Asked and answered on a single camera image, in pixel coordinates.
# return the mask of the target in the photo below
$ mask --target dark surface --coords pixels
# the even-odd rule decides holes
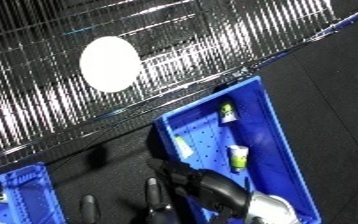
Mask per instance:
[[[348,2],[333,1],[339,16],[358,8],[358,1]],[[358,23],[260,74],[323,223],[358,223]],[[144,184],[154,176],[146,165],[151,155],[165,156],[155,130],[146,126],[67,163],[49,164],[67,222],[80,223],[80,199],[90,194],[98,199],[102,224],[143,223]],[[171,201],[165,190],[164,196]],[[179,199],[172,201],[191,223]]]

